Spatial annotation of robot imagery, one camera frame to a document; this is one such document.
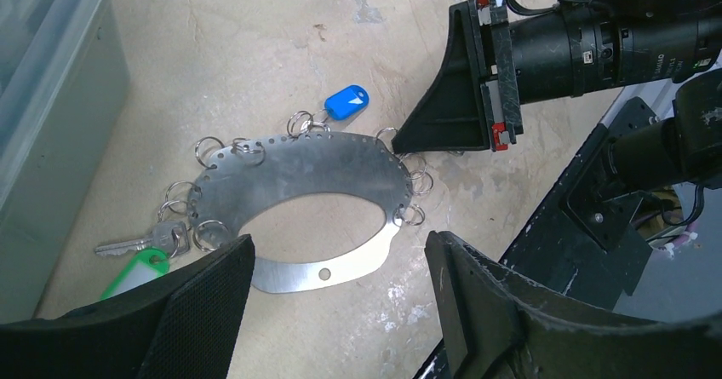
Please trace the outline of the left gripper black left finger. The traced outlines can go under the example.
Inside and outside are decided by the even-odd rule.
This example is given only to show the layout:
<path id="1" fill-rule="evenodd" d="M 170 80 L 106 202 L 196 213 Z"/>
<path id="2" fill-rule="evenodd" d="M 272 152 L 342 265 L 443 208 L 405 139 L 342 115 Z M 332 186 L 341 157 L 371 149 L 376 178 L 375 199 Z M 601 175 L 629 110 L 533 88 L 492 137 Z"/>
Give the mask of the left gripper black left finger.
<path id="1" fill-rule="evenodd" d="M 3 378 L 225 378 L 255 265 L 242 235 L 57 319 L 1 327 Z"/>

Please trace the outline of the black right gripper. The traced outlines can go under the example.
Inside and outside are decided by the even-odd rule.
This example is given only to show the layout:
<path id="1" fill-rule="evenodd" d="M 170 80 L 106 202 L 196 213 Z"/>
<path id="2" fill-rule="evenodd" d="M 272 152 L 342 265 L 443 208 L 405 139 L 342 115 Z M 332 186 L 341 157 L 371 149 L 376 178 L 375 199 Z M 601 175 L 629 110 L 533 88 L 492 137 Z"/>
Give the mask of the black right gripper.
<path id="1" fill-rule="evenodd" d="M 392 139 L 393 150 L 507 149 L 524 131 L 522 105 L 620 86 L 618 35 L 613 20 L 587 5 L 517 21 L 493 0 L 450 6 L 438 74 Z"/>

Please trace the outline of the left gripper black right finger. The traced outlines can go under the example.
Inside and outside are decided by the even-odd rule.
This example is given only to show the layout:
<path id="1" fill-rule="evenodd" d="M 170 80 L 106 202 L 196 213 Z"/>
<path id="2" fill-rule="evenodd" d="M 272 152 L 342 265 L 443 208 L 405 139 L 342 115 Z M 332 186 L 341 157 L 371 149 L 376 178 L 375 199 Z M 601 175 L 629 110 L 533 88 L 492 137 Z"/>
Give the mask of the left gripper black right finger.
<path id="1" fill-rule="evenodd" d="M 448 231 L 425 256 L 442 340 L 420 378 L 718 378 L 721 316 L 663 323 L 551 290 Z"/>

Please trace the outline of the metal key organizer plate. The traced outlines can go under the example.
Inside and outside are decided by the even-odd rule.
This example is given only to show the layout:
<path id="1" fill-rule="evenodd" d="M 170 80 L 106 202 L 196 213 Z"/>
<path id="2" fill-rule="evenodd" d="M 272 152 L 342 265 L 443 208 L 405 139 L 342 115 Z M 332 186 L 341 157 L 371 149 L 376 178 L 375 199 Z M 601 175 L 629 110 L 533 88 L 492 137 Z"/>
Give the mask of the metal key organizer plate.
<path id="1" fill-rule="evenodd" d="M 411 206 L 411 189 L 410 172 L 374 136 L 273 135 L 213 153 L 187 194 L 187 215 L 194 238 L 200 239 L 205 228 L 223 237 L 236 235 L 266 210 L 313 194 L 354 196 L 383 210 L 381 229 L 346 254 L 305 263 L 256 258 L 252 285 L 284 294 L 350 282 L 379 269 L 403 224 L 402 213 Z"/>

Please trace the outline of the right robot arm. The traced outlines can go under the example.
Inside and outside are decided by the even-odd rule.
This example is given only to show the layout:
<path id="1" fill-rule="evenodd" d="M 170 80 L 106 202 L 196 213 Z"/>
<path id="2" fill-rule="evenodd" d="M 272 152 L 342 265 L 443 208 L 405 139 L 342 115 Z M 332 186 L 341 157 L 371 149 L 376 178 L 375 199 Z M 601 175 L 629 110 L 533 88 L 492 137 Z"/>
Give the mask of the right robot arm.
<path id="1" fill-rule="evenodd" d="M 669 79 L 673 118 L 606 155 L 630 191 L 721 186 L 721 0 L 466 0 L 449 9 L 436 78 L 393 138 L 397 152 L 499 152 L 525 104 Z"/>

